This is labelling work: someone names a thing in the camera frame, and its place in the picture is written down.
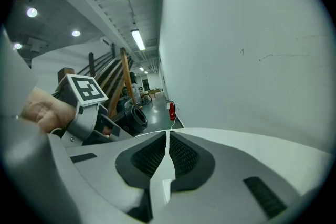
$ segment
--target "white wall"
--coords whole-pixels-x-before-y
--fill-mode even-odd
[[[148,85],[149,85],[150,90],[154,90],[157,88],[160,89],[162,87],[158,73],[147,74],[147,79],[148,79]]]
[[[160,56],[170,100],[185,127],[330,151],[334,31],[320,0],[163,0]]]
[[[63,67],[73,68],[77,73],[89,64],[90,52],[96,59],[110,51],[107,44],[98,41],[60,48],[35,57],[31,61],[31,70],[38,78],[36,86],[54,93],[58,85],[57,72]]]

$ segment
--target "hallway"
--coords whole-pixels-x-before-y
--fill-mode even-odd
[[[144,105],[142,112],[146,115],[148,120],[148,126],[144,133],[170,129],[174,123],[174,121],[169,119],[166,98],[163,92],[157,93],[156,98],[152,95],[152,102]],[[173,129],[176,128],[183,128],[178,119],[176,119],[175,125],[173,126]]]

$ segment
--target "ceiling light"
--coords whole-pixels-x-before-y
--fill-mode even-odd
[[[18,49],[21,49],[21,48],[22,48],[22,45],[21,45],[20,43],[15,43],[15,44],[14,44],[14,48],[17,49],[17,50],[18,50]]]
[[[132,33],[132,36],[133,36],[135,42],[137,43],[137,46],[139,47],[139,49],[140,50],[146,50],[145,45],[142,42],[139,30],[138,29],[132,30],[131,33]]]
[[[30,18],[34,18],[37,15],[37,10],[35,8],[30,8],[29,10],[27,10],[27,15]]]
[[[80,31],[75,30],[75,31],[72,32],[72,35],[74,37],[78,37],[78,36],[80,36]]]

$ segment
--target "fire extinguisher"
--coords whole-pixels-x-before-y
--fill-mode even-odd
[[[176,118],[175,103],[174,102],[169,102],[169,117],[172,121],[174,121],[175,118]]]

